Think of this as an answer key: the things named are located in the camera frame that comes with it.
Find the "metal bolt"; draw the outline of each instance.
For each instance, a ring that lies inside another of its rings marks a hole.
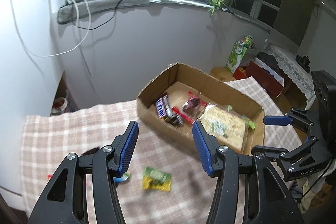
[[[263,153],[261,153],[261,152],[257,152],[257,153],[255,154],[255,156],[256,156],[258,159],[260,159],[260,160],[262,160],[263,158],[265,158],[265,155],[264,155]]]
[[[221,152],[226,152],[226,151],[229,150],[229,148],[228,148],[227,146],[225,146],[225,145],[221,145],[218,149],[219,149],[219,151],[221,151]]]
[[[110,145],[107,145],[103,148],[103,151],[106,152],[106,153],[109,153],[113,150],[112,146]]]
[[[67,155],[67,159],[68,160],[73,160],[74,158],[76,158],[76,154],[75,153],[70,153]]]

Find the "checkered tablecloth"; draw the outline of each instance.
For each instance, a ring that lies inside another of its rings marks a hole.
[[[280,110],[253,79],[226,83],[240,90],[263,106],[266,115],[281,115]],[[130,223],[205,223],[209,214],[216,179],[202,170],[197,155],[178,144],[159,138],[137,117],[136,101],[112,105],[97,105],[57,117],[29,116],[22,147],[21,173],[23,197],[30,215],[39,195],[64,157],[78,155],[110,144],[124,133],[129,121],[139,123],[139,138],[129,166],[131,178],[117,188],[120,206],[127,224]],[[265,145],[293,150],[301,144],[292,126],[265,126]],[[169,193],[142,190],[145,166],[172,173]],[[88,176],[87,205],[89,222],[96,223],[92,180]],[[236,223],[241,223],[244,211],[244,185],[240,179]]]

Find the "yellow candy wrapper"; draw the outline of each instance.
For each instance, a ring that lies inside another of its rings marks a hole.
[[[142,177],[143,190],[154,189],[169,192],[170,186],[171,174],[146,166]]]

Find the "white lace cloth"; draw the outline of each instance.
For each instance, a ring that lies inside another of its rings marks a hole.
[[[310,73],[306,72],[296,61],[295,55],[289,50],[268,43],[265,52],[272,54],[278,62],[279,68],[288,75],[307,98],[306,110],[309,110],[316,98],[313,80]]]

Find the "white cable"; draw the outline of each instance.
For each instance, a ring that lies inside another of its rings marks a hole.
[[[73,4],[75,6],[75,9],[76,9],[76,14],[77,14],[77,20],[76,20],[76,27],[78,26],[78,22],[79,22],[79,9],[78,9],[78,5],[77,3],[75,2],[75,0],[72,0],[73,1]],[[26,49],[26,51],[28,53],[30,53],[31,55],[35,56],[35,57],[42,57],[42,58],[45,58],[45,57],[53,57],[53,56],[58,56],[58,55],[61,55],[61,54],[66,54],[68,52],[72,52],[73,50],[75,50],[77,47],[80,46],[80,44],[82,44],[82,42],[85,40],[85,38],[87,37],[87,35],[89,34],[89,31],[90,31],[90,28],[91,28],[91,12],[90,12],[90,9],[89,9],[89,5],[88,5],[88,2],[87,0],[84,0],[85,2],[85,5],[86,5],[86,9],[87,9],[87,12],[89,14],[89,26],[88,26],[88,30],[84,36],[84,38],[82,39],[82,41],[80,41],[73,49],[69,50],[69,51],[66,51],[66,52],[61,52],[61,53],[58,53],[58,54],[52,54],[52,55],[38,55],[38,54],[35,54],[33,53],[27,46],[26,44],[24,43],[22,37],[21,37],[21,34],[19,32],[19,29],[18,29],[18,25],[17,25],[17,21],[16,21],[16,18],[15,18],[15,14],[14,14],[14,7],[13,7],[13,3],[12,3],[12,0],[11,0],[11,9],[12,9],[12,14],[13,14],[13,19],[14,19],[14,25],[16,27],[16,31],[17,31],[17,34],[19,36],[19,39],[21,41],[21,44],[22,46]]]

